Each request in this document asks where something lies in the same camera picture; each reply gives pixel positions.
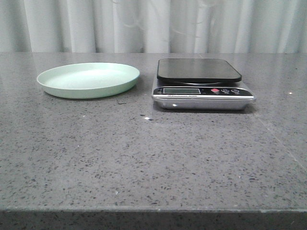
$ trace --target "gray speckled countertop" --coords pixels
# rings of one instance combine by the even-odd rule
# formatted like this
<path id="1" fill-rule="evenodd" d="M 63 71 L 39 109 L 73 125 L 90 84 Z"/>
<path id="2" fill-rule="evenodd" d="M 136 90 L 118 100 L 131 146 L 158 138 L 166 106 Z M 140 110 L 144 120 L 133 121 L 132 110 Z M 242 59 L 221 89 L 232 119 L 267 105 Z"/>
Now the gray speckled countertop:
<path id="1" fill-rule="evenodd" d="M 238 112 L 160 109 L 151 88 L 162 58 L 224 59 L 257 101 Z M 95 100 L 36 83 L 82 62 L 128 64 L 141 76 Z M 306 101 L 306 54 L 0 53 L 0 229 L 223 229 L 217 217 L 234 229 L 266 229 L 264 219 L 307 229 Z"/>

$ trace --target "lcd screen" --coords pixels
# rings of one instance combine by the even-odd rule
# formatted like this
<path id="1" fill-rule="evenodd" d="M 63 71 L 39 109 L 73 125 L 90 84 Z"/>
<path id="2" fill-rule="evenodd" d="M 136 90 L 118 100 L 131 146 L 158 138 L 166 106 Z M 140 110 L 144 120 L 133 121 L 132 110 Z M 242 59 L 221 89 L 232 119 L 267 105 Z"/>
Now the lcd screen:
<path id="1" fill-rule="evenodd" d="M 166 94 L 200 94 L 199 89 L 194 88 L 163 88 L 163 93 Z"/>

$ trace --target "mint green plate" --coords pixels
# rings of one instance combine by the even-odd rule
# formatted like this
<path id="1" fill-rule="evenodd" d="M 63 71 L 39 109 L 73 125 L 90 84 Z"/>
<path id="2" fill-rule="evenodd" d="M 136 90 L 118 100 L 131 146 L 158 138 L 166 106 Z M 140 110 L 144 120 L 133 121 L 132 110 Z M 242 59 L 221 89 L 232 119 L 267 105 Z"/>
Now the mint green plate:
<path id="1" fill-rule="evenodd" d="M 42 72 L 37 82 L 56 97 L 92 99 L 108 97 L 132 88 L 140 71 L 117 63 L 80 63 Z"/>

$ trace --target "white curtain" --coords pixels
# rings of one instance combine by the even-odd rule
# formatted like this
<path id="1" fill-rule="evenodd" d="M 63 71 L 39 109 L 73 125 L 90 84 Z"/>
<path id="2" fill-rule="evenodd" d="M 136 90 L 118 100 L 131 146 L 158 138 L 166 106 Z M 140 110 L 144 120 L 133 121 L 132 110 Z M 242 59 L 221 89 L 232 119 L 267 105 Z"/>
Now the white curtain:
<path id="1" fill-rule="evenodd" d="M 0 51 L 307 53 L 307 0 L 0 0 Z"/>

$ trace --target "digital kitchen scale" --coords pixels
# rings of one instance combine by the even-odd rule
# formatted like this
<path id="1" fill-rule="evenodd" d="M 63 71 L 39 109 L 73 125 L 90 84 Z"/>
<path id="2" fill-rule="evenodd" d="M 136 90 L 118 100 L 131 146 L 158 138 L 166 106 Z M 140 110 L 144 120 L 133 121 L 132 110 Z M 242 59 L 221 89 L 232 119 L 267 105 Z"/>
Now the digital kitchen scale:
<path id="1" fill-rule="evenodd" d="M 165 109 L 242 110 L 256 100 L 242 76 L 221 59 L 159 60 L 152 98 Z"/>

